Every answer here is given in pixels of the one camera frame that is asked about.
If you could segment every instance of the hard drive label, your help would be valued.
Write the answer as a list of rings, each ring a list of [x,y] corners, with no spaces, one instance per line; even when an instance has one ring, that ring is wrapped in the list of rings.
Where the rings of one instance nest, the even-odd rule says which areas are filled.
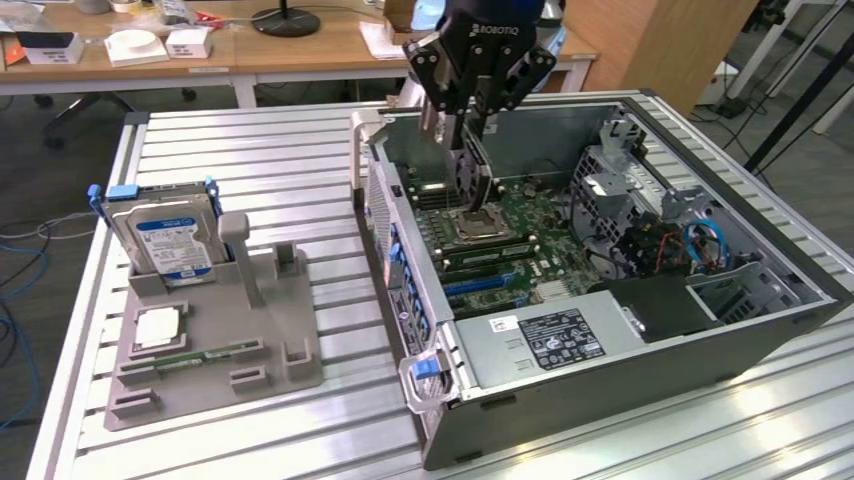
[[[204,243],[193,238],[199,231],[195,218],[143,222],[136,225],[155,268],[172,281],[192,280],[211,272],[211,257]]]

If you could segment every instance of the floor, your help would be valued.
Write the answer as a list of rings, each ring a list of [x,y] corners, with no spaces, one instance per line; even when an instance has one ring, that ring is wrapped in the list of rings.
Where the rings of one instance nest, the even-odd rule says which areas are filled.
[[[736,64],[747,61],[761,40],[761,35],[742,35],[730,52]],[[757,78],[767,72],[767,67],[794,44],[781,40],[771,60]],[[757,115],[740,135],[742,143],[754,150],[774,128],[799,92],[815,77],[826,60],[811,56],[783,95],[765,102],[766,115]],[[793,128],[790,138],[823,111],[831,100],[846,90],[854,80],[851,72],[842,72],[826,89],[822,98],[810,106],[807,114]],[[340,82],[313,84],[272,85],[259,88],[260,100],[267,105],[326,103],[340,99],[344,91]],[[382,99],[394,91],[394,82],[362,82],[362,99]],[[761,97],[762,89],[754,92]],[[176,111],[189,109],[235,108],[232,91],[224,87],[197,89],[195,102],[184,102],[177,90],[128,92],[125,99],[147,111]],[[119,140],[121,115],[111,105],[97,105],[85,112],[80,120],[65,130],[68,141],[63,151],[47,150],[37,141],[37,132],[49,118],[73,101],[71,95],[56,95],[56,105],[39,109],[29,97],[15,99],[9,108],[0,111],[0,145],[4,153],[0,160],[0,225],[20,220],[44,221],[87,209],[85,190],[91,183],[104,183],[109,175],[112,156]],[[0,99],[0,109],[5,99]],[[696,114],[711,119],[715,115],[704,109]],[[746,115],[722,122],[731,129],[740,127]],[[719,143],[728,141],[730,135],[719,124],[698,123],[703,132]],[[854,254],[854,196],[849,194],[854,182],[854,137],[849,132],[854,127],[854,112],[849,111],[827,136],[807,133],[779,162],[767,172],[767,177],[782,198],[795,207],[830,238]],[[744,161],[746,155],[732,146],[730,154]],[[81,219],[63,224],[57,235],[73,234],[92,227],[92,219]],[[32,229],[32,225],[0,228],[0,233],[12,234]],[[88,238],[52,241],[49,245],[49,267],[44,278],[25,294],[8,303],[31,344],[43,382],[43,392],[49,389],[53,369],[64,340],[65,324],[71,315],[79,279],[88,252]],[[11,242],[17,248],[40,248],[37,238]],[[0,251],[0,278],[12,273],[29,260],[27,255]],[[0,347],[5,351],[8,341]],[[8,366],[0,369],[0,423],[24,405],[31,395],[31,383],[19,348]],[[40,408],[24,418],[37,421]],[[27,470],[37,425],[24,425],[0,432],[0,478],[23,478]]]

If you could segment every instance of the sticker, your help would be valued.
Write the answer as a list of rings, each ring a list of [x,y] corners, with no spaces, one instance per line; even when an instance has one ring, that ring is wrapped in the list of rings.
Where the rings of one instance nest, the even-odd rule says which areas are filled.
[[[543,370],[604,355],[604,348],[578,309],[522,320],[519,328]]]
[[[519,318],[515,315],[500,318],[490,318],[492,332],[502,333],[510,330],[519,330]]]
[[[228,73],[228,67],[193,67],[187,70],[189,73]]]
[[[510,247],[502,250],[502,256],[519,255],[520,253],[528,253],[531,251],[531,245],[519,245],[518,247]]]
[[[195,218],[139,223],[136,230],[155,268],[167,280],[193,279],[211,272],[208,250],[193,238],[199,231]]]

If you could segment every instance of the hard drive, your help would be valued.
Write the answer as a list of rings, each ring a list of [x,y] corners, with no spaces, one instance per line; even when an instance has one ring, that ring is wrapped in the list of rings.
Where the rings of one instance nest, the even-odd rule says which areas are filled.
[[[92,208],[109,224],[128,254],[132,275],[157,273],[169,287],[213,280],[213,265],[229,260],[217,235],[216,183],[112,186]]]

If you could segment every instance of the blue cable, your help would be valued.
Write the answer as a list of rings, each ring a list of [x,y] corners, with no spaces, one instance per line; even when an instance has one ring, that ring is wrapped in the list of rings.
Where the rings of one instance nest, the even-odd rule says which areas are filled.
[[[29,248],[15,248],[15,247],[8,247],[5,245],[0,245],[0,250],[8,250],[9,252],[16,252],[16,253],[28,253],[31,255],[37,255],[41,258],[41,268],[39,269],[39,272],[36,273],[36,275],[33,275],[33,277],[19,288],[16,288],[15,290],[12,290],[9,293],[4,295],[0,295],[0,300],[9,300],[12,297],[24,293],[24,291],[33,286],[33,284],[39,281],[39,279],[47,273],[48,256],[41,250],[33,250]]]
[[[27,282],[24,282],[24,284],[19,288],[12,290],[5,295],[0,296],[0,302],[3,302],[11,299],[12,297],[20,295],[21,293],[24,293],[27,289],[32,287],[33,284],[39,281],[39,279],[44,276],[48,270],[48,256],[41,250],[33,250],[29,248],[15,248],[1,244],[0,244],[0,250],[7,250],[15,253],[27,253],[31,255],[37,255],[39,258],[41,259],[41,268],[39,269],[39,272],[36,273],[36,275],[33,275],[33,277]],[[27,401],[24,406],[17,410],[17,412],[15,412],[15,414],[0,425],[0,432],[5,430],[5,428],[19,418],[21,418],[35,407],[39,406],[39,398],[41,396],[41,381],[39,380],[39,368],[36,367],[36,361],[33,359],[32,349],[29,347],[29,338],[27,337],[27,333],[24,333],[24,330],[21,329],[20,325],[12,318],[12,313],[8,311],[8,309],[5,310],[5,312],[8,316],[0,315],[0,324],[3,324],[9,329],[9,331],[16,336],[24,348],[24,357],[27,359],[27,366],[29,367],[32,392],[31,392],[29,400]]]
[[[696,226],[706,227],[714,232],[715,237],[718,238],[718,245],[720,248],[720,258],[723,258],[724,265],[730,267],[732,263],[732,258],[730,256],[730,247],[726,243],[726,238],[723,237],[723,230],[720,230],[720,227],[715,222],[712,222],[706,218],[698,218],[696,220],[691,220],[688,224],[684,226],[684,230],[682,232],[682,242],[687,245],[688,255],[691,256],[694,261],[702,265],[703,259],[700,258],[699,253],[696,253],[696,249],[691,244],[691,227],[696,227]]]
[[[17,338],[21,342],[21,346],[24,347],[24,356],[27,357],[27,364],[29,366],[29,376],[32,381],[32,395],[29,397],[29,401],[27,404],[15,412],[15,415],[0,425],[0,432],[32,410],[33,407],[39,405],[39,397],[41,395],[41,382],[39,380],[39,368],[36,367],[36,362],[32,356],[32,350],[29,348],[29,339],[27,338],[27,334],[21,330],[17,322],[12,318],[0,317],[0,323],[3,323],[17,335]]]

